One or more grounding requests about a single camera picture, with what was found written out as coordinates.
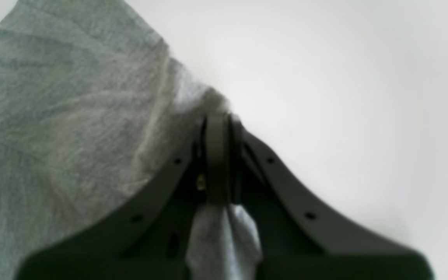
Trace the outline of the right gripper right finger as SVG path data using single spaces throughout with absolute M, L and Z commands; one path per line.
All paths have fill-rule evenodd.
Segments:
M 253 219 L 258 280 L 433 279 L 422 254 L 332 209 L 231 114 L 218 116 L 218 201 Z

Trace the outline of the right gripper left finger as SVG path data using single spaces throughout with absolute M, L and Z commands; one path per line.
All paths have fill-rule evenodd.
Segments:
M 191 228 L 206 198 L 205 135 L 197 122 L 152 179 L 87 229 L 28 257 L 18 280 L 189 280 Z

